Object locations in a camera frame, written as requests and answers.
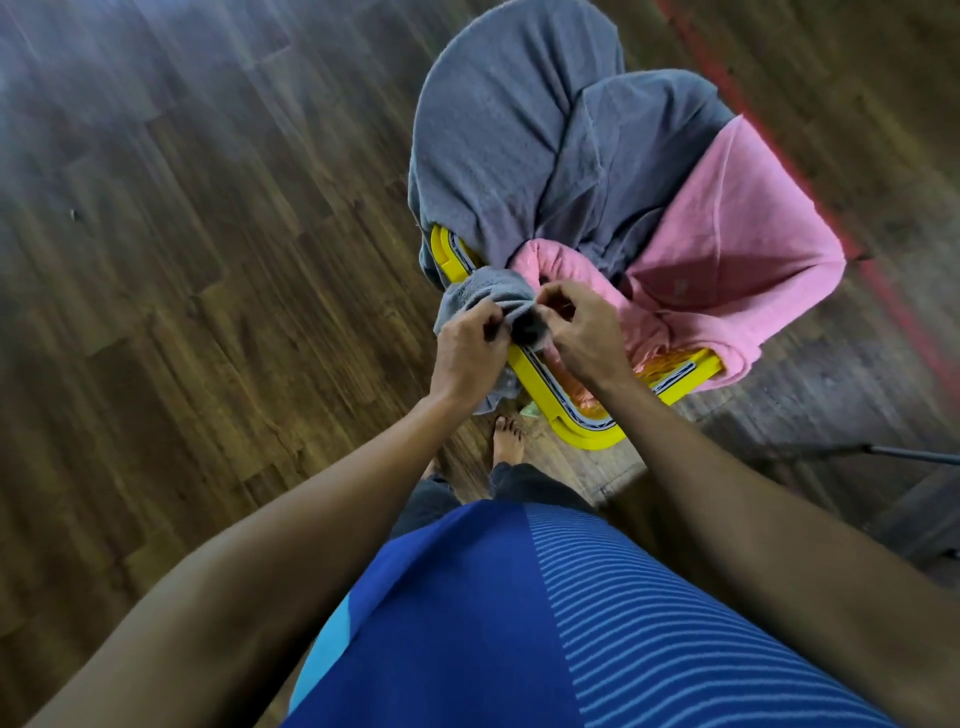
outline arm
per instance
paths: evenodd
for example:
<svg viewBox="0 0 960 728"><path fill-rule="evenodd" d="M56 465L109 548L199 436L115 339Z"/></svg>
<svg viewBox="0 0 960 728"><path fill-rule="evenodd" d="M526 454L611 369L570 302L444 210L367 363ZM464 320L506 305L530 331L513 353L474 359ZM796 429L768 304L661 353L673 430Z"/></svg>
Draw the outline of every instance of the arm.
<svg viewBox="0 0 960 728"><path fill-rule="evenodd" d="M502 319L484 301L451 320L425 399L187 556L29 728L256 723L386 541L430 458L493 387L510 344Z"/></svg>
<svg viewBox="0 0 960 728"><path fill-rule="evenodd" d="M564 364L620 424L756 620L904 725L955 725L952 595L663 405L633 376L616 317L591 291L554 283L539 300Z"/></svg>

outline left hand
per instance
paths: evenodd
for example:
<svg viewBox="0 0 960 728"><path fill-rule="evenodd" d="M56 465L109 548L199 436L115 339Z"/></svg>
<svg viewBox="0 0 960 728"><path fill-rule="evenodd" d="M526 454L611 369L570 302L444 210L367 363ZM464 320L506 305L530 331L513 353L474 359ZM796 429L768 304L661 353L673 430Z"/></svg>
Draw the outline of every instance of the left hand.
<svg viewBox="0 0 960 728"><path fill-rule="evenodd" d="M496 336L487 341L485 332L494 327ZM458 407L466 417L493 388L509 347L510 327L491 299L457 314L437 337L430 397Z"/></svg>

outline pants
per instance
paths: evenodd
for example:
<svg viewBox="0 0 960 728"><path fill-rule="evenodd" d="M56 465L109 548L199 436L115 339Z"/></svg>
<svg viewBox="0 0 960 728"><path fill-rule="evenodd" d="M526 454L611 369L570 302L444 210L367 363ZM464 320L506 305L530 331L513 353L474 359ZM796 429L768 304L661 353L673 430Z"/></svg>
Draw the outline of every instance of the pants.
<svg viewBox="0 0 960 728"><path fill-rule="evenodd" d="M544 475L528 463L500 463L493 468L490 473L490 492L494 500L561 505L585 513L595 513L593 507L572 488ZM414 488L390 532L390 538L395 539L430 525L460 506L460 500L453 495L453 489L444 477L431 475Z"/></svg>

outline striped shirt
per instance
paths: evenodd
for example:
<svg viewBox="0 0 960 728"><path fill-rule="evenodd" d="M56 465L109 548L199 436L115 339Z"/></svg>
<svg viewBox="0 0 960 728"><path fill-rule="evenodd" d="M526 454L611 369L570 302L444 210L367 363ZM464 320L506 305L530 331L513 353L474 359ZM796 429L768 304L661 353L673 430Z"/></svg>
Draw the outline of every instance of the striped shirt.
<svg viewBox="0 0 960 728"><path fill-rule="evenodd" d="M390 542L288 726L891 726L601 519L480 501Z"/></svg>

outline foot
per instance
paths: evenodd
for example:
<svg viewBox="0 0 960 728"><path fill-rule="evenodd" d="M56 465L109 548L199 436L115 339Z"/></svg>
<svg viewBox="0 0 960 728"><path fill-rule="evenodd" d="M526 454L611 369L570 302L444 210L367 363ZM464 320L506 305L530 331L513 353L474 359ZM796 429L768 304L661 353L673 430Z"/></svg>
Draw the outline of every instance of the foot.
<svg viewBox="0 0 960 728"><path fill-rule="evenodd" d="M523 430L507 417L496 418L493 427L493 466L500 463L519 465L523 462Z"/></svg>
<svg viewBox="0 0 960 728"><path fill-rule="evenodd" d="M430 464L426 467L426 470L423 471L423 475L420 476L420 480L429 480L433 475L441 475L443 471L440 467L440 458L434 456L433 460L430 461Z"/></svg>

